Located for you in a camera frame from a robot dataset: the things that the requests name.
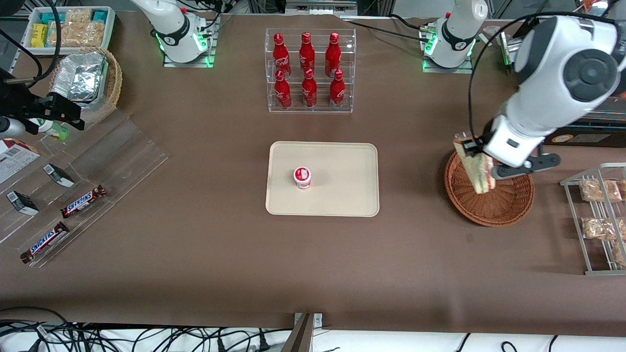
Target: yellow package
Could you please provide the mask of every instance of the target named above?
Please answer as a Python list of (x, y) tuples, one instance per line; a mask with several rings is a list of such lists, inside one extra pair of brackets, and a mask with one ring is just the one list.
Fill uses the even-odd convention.
[(43, 48), (48, 37), (48, 25), (35, 23), (33, 25), (33, 37), (31, 38), (31, 46), (33, 48)]

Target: white box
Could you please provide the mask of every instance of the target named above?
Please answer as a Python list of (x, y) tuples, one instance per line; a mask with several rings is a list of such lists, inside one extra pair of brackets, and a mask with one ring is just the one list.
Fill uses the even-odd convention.
[(19, 140), (0, 140), (0, 184), (38, 157), (39, 154)]
[[(76, 9), (76, 6), (61, 6), (56, 8), (57, 12), (64, 13), (69, 9)], [(113, 23), (115, 23), (115, 11), (109, 6), (81, 6), (79, 8), (91, 9), (92, 11), (106, 11), (106, 23), (105, 23), (105, 35), (102, 37), (102, 44), (100, 48), (108, 49), (109, 42), (111, 41), (111, 35), (113, 34)], [(24, 42), (22, 45), (28, 49), (33, 55), (54, 55), (54, 47), (49, 48), (33, 48), (31, 45), (31, 39), (33, 38), (33, 25), (39, 23), (41, 14), (51, 13), (51, 8), (34, 8), (28, 18), (28, 27), (26, 27), (26, 34), (24, 35)], [(61, 47), (60, 55), (76, 54), (80, 50), (77, 48), (64, 48)]]

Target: clear acrylic shelf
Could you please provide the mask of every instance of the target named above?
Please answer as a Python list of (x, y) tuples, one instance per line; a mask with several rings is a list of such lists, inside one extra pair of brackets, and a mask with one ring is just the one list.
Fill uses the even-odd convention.
[[(311, 43), (315, 49), (317, 82), (317, 105), (307, 108), (302, 103), (302, 81), (304, 75), (300, 69), (300, 46), (302, 33), (311, 34)], [(324, 74), (326, 48), (331, 33), (339, 33), (341, 48), (341, 64), (344, 72), (346, 90), (341, 108), (333, 110), (329, 104), (332, 78)], [(287, 79), (291, 91), (291, 107), (281, 109), (274, 91), (276, 66), (274, 65), (274, 34), (283, 35), (285, 46), (289, 51), (291, 76)], [(356, 30), (355, 29), (307, 29), (307, 28), (267, 28), (265, 30), (265, 77), (267, 79), (267, 108), (272, 112), (281, 113), (352, 113), (354, 109), (354, 77), (356, 75)]]
[[(18, 261), (21, 253), (59, 221), (69, 233), (28, 263), (31, 267), (44, 266), (167, 159), (119, 110), (85, 131), (71, 130), (62, 142), (37, 137), (40, 139), (36, 142), (25, 142), (30, 142), (40, 156), (0, 184), (0, 247), (15, 249), (14, 260)], [(54, 182), (43, 170), (47, 163), (62, 168), (74, 185), (66, 188)], [(62, 208), (98, 185), (105, 188), (104, 197), (63, 219)], [(39, 213), (31, 217), (17, 212), (6, 198), (13, 190), (30, 196)]]

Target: acrylic display rack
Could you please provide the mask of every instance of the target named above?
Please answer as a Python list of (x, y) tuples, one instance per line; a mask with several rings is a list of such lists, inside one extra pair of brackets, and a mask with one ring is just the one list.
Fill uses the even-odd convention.
[[(624, 202), (610, 202), (604, 180), (626, 179), (626, 163), (603, 163), (597, 168), (578, 173), (568, 179), (562, 180), (560, 184), (565, 188), (570, 210), (578, 232), (578, 239), (583, 250), (587, 271), (585, 275), (626, 275), (626, 267), (622, 267), (615, 262), (613, 250), (620, 251), (623, 258), (626, 258), (626, 248), (623, 241), (603, 241), (600, 239), (585, 239), (583, 236), (583, 217), (594, 217), (609, 219), (616, 229), (617, 238), (622, 238), (617, 218), (626, 216)], [(586, 202), (580, 196), (580, 184), (586, 180), (598, 180), (603, 193), (603, 202)], [(592, 259), (606, 257), (606, 262)]]
[[(311, 34), (311, 43), (315, 49), (315, 81), (317, 82), (317, 105), (307, 108), (302, 103), (302, 81), (304, 74), (300, 68), (300, 46), (302, 33)], [(340, 69), (344, 72), (346, 89), (344, 102), (340, 109), (333, 110), (329, 104), (332, 78), (324, 74), (326, 64), (326, 48), (331, 33), (339, 34), (341, 48)], [(291, 76), (287, 79), (291, 90), (291, 107), (287, 110), (279, 108), (274, 91), (276, 66), (274, 65), (274, 34), (283, 35), (285, 46), (289, 50)], [(282, 113), (352, 113), (354, 108), (354, 76), (356, 73), (356, 30), (355, 29), (297, 29), (268, 28), (265, 30), (265, 76), (267, 78), (267, 108), (272, 112)]]
[[(28, 263), (31, 267), (44, 266), (167, 159), (128, 116), (117, 109), (84, 131), (70, 128), (70, 135), (64, 141), (41, 138), (41, 135), (32, 136), (39, 139), (31, 141), (27, 137), (22, 140), (34, 146), (40, 156), (0, 184), (0, 247), (15, 249), (15, 256), (10, 260), (19, 261), (19, 255), (59, 221), (69, 229), (60, 241)], [(62, 168), (74, 180), (74, 185), (66, 188), (52, 181), (43, 170), (47, 163)], [(98, 185), (105, 188), (104, 197), (69, 219), (62, 218), (60, 209)], [(28, 216), (17, 212), (6, 197), (12, 191), (30, 196), (39, 213)]]

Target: woven basket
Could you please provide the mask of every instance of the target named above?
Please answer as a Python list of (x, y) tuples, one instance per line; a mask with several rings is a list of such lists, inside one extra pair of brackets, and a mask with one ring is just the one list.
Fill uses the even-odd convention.
[[(104, 104), (97, 110), (90, 110), (89, 108), (83, 109), (81, 112), (81, 118), (86, 123), (96, 123), (103, 118), (107, 117), (110, 113), (115, 110), (117, 106), (117, 102), (120, 99), (121, 92), (121, 68), (118, 64), (117, 60), (113, 54), (109, 51), (96, 47), (90, 46), (88, 48), (81, 48), (78, 51), (78, 54), (88, 54), (92, 52), (98, 52), (102, 55), (105, 55), (109, 62), (109, 68), (106, 72), (106, 87), (105, 87), (105, 96), (106, 100)], [(50, 81), (50, 91), (52, 91), (52, 86), (54, 85), (54, 80), (56, 79), (56, 74), (59, 72), (59, 64), (56, 65), (54, 71), (52, 72), (52, 80)]]
[(522, 220), (533, 206), (535, 185), (530, 175), (496, 180), (496, 188), (476, 194), (461, 158), (454, 152), (445, 172), (446, 192), (454, 206), (477, 224), (510, 226)]

